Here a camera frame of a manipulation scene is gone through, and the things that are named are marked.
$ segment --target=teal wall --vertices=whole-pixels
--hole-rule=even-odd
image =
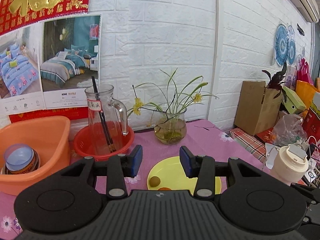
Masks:
[[[73,45],[85,46],[88,52],[97,55],[94,52],[94,46],[98,45],[99,41],[90,41],[90,25],[99,24],[100,16],[82,16],[75,17],[75,25],[73,30]]]

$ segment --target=pink bag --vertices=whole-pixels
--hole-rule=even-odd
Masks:
[[[309,74],[309,64],[304,58],[301,60],[300,69],[298,70],[298,80],[313,85],[313,81]]]

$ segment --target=black chopsticks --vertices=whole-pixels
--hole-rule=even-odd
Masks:
[[[95,77],[91,76],[91,79],[92,79],[93,91],[95,93],[96,100],[100,101]],[[104,133],[104,136],[106,137],[106,141],[107,141],[109,150],[111,153],[115,152],[116,148],[115,148],[115,145],[113,144],[113,140],[112,140],[112,137],[109,133],[108,126],[106,125],[106,118],[103,113],[102,103],[101,103],[101,111],[99,111],[99,116],[100,116],[100,121],[101,121],[102,129],[103,129],[103,133]]]

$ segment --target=yellow pillow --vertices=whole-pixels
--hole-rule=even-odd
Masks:
[[[16,67],[18,65],[17,61],[10,61],[10,67]]]

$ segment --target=pink tablecloth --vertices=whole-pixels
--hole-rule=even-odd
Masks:
[[[181,145],[187,146],[195,155],[209,155],[216,161],[226,162],[229,157],[239,157],[246,162],[261,168],[261,162],[242,148],[227,134],[215,127],[207,120],[198,120],[187,124],[187,135],[178,144],[173,146],[164,145],[159,142],[153,134],[153,131],[136,133],[132,147],[136,144],[143,146],[143,160],[136,178],[125,178],[128,192],[132,189],[147,189],[147,177],[151,168],[159,161],[172,156],[179,155]],[[105,193],[106,179],[100,177],[97,180],[96,189],[100,193]],[[15,196],[0,192],[0,238],[13,239],[20,232],[19,227],[15,226],[15,214],[13,203]],[[10,230],[5,227],[5,222],[11,224]]]

